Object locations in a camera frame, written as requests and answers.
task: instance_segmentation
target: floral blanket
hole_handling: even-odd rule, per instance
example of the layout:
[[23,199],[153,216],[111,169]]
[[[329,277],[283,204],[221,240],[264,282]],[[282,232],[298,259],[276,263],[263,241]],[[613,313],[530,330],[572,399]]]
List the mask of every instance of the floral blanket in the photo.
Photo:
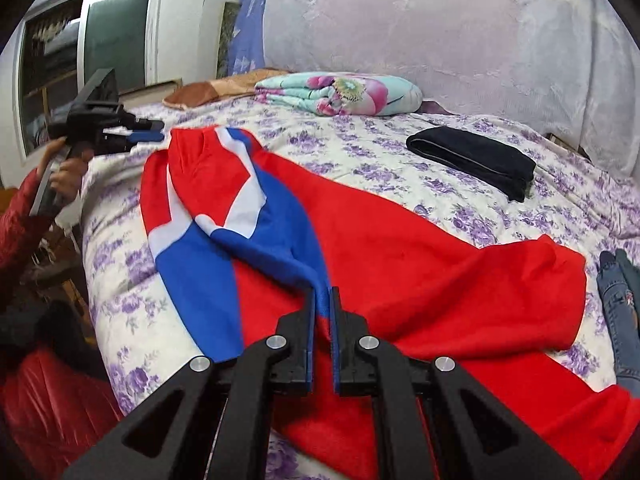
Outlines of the floral blanket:
[[[384,196],[477,247],[548,234],[586,257],[584,318],[574,345],[552,357],[594,390],[615,382],[613,355],[596,289],[602,250],[626,249],[640,263],[640,192],[536,132],[491,116],[403,114],[318,117],[251,98],[190,111],[162,105],[138,114],[162,118],[169,130],[206,124],[241,126],[267,149],[338,182]],[[537,163],[524,203],[508,202],[488,184],[409,152],[405,140],[443,124],[515,146]],[[194,355],[154,267],[140,215],[140,176],[158,145],[97,157],[84,180],[82,254],[90,313],[111,385],[128,413]],[[271,435],[268,479],[339,479]]]
[[255,99],[320,116],[387,116],[415,112],[422,103],[422,92],[406,79],[391,75],[300,72],[258,81]]

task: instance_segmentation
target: jeans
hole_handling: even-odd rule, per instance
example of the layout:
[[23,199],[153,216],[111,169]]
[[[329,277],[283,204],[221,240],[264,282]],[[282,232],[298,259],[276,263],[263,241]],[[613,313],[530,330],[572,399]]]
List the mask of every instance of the jeans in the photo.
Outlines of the jeans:
[[613,346],[616,378],[618,385],[632,397],[640,398],[640,336],[634,297],[620,264],[610,253],[611,261],[603,264],[604,254],[600,255],[596,280]]
[[622,269],[622,274],[625,276],[629,290],[631,290],[631,293],[634,295],[636,313],[640,319],[640,269],[629,261],[623,249],[616,249],[616,261]]

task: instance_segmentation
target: white stripe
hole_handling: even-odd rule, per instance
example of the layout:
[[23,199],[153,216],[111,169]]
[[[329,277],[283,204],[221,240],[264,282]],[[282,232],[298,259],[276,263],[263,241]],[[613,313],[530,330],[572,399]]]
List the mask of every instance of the white stripe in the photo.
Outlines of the white stripe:
[[242,165],[249,173],[249,178],[242,184],[238,195],[231,204],[224,226],[217,225],[213,221],[213,218],[205,214],[197,215],[195,221],[209,236],[216,229],[225,228],[245,238],[250,238],[254,234],[255,227],[258,223],[258,215],[260,214],[262,206],[267,201],[267,197],[262,192],[258,177],[255,174],[254,165],[251,162],[251,157],[249,157],[244,142],[234,139],[228,130],[221,126],[216,128],[216,133],[218,134],[220,144],[238,156]]
[[149,248],[154,258],[175,241],[182,238],[191,225],[191,216],[175,192],[174,183],[169,173],[169,165],[166,167],[166,190],[169,197],[169,215],[171,220],[167,224],[159,225],[151,229],[148,234]]

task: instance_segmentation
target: purple floral bedsheet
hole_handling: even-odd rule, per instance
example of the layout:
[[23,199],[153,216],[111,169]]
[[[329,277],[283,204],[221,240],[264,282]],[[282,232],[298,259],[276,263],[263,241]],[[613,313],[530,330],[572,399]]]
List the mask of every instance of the purple floral bedsheet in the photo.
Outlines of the purple floral bedsheet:
[[[596,289],[602,250],[625,248],[640,263],[640,192],[587,160],[512,121],[491,116],[405,114],[389,118],[317,117],[243,98],[196,111],[162,105],[139,114],[166,129],[206,124],[241,126],[272,152],[323,176],[384,196],[477,247],[548,234],[586,257],[584,317],[574,345],[552,358],[594,390],[615,382],[613,355]],[[493,187],[420,158],[408,135],[435,125],[462,128],[520,149],[536,163],[524,203]],[[82,254],[90,313],[111,385],[128,413],[191,357],[200,354],[154,267],[140,215],[140,176],[160,145],[97,157],[84,180]],[[342,478],[272,433],[267,478]]]

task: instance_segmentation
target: folded blanket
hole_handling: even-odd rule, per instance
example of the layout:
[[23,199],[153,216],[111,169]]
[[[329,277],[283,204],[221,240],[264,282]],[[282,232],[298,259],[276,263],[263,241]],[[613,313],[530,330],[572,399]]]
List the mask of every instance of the folded blanket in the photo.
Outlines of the folded blanket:
[[283,104],[317,115],[384,116],[415,112],[422,92],[390,75],[301,72],[271,77],[255,85],[256,100]]
[[196,106],[229,99],[231,97],[243,97],[254,94],[254,85],[267,77],[286,74],[286,70],[274,70],[261,68],[252,70],[246,74],[232,75],[212,81],[189,83],[178,88],[174,93],[165,97],[162,104],[169,108],[189,110]]

